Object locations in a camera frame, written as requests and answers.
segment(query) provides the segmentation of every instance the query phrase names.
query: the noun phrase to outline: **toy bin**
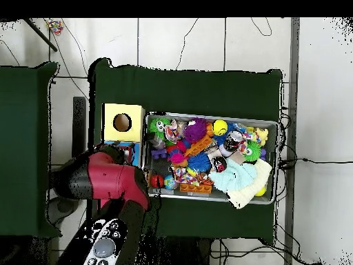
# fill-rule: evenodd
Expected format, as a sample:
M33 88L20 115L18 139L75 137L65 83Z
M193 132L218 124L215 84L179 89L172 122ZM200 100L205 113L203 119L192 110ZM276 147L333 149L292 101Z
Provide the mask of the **toy bin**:
M155 112L147 113L145 116L145 123L143 126L143 134L146 137L147 127L151 120L159 117L168 118L170 120L175 119L177 121L190 121L195 117L205 118L208 122L213 122L217 119L224 120L226 122L241 123L247 127L259 127L268 129L268 140L264 145L266 149L265 160L272 166L272 171L268 178L267 190L261 197L254 197L250 204L270 204L274 201L276 196L276 182L278 174L278 162L279 162L279 124L274 121L262 121L262 120L250 120L250 119L237 119L237 118L225 118L225 117L212 117L212 116L199 116L199 115L187 115L187 114L175 114L166 113L161 116ZM145 142L141 150L141 167L145 170L150 170L152 174L158 174L165 177L171 175L170 162L167 159L159 158L153 159L151 155L152 146L149 142ZM194 200L207 200L215 202L227 202L228 197L222 191L217 190L212 186L212 192L208 193L204 190L197 192L197 188L193 188L192 192L181 192L180 188L176 190L168 190L165 188L157 189L149 187L148 192L150 196L160 194L161 197L179 198L179 199L194 199Z

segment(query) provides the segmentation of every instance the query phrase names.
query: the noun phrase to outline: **small red toy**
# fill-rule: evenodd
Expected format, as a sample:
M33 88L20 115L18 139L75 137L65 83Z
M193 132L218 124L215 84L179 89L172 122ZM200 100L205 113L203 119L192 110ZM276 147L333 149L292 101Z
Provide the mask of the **small red toy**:
M151 178L151 185L153 188L161 188L164 185L164 178L160 175L154 175Z

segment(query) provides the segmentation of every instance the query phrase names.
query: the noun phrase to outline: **green table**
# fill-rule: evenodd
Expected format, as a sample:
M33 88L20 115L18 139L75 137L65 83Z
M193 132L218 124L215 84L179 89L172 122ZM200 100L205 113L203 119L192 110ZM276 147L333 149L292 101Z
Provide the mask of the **green table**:
M136 104L146 111L279 120L280 70L253 73L154 70L129 65L113 68L110 60L103 58L91 65L89 76L96 144L101 142L104 103ZM159 200L151 201L144 231L154 229L156 223ZM274 204L248 204L236 210L222 202L163 198L157 235L263 238L271 244L273 220Z
M60 235L45 210L48 84L57 66L0 66L0 235Z

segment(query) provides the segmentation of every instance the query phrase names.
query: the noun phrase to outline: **toy clown face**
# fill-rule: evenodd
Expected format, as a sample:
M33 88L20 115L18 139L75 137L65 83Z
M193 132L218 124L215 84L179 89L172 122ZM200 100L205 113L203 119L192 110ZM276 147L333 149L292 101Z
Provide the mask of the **toy clown face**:
M216 172L222 173L227 168L227 163L224 157L214 157L211 160L211 164Z

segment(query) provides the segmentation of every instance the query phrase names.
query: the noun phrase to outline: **orange ball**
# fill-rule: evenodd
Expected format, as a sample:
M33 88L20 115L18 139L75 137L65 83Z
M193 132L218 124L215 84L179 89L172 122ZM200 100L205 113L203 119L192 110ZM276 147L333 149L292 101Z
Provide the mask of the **orange ball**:
M206 133L209 137L213 136L213 127L212 127L212 123L208 123L206 126Z

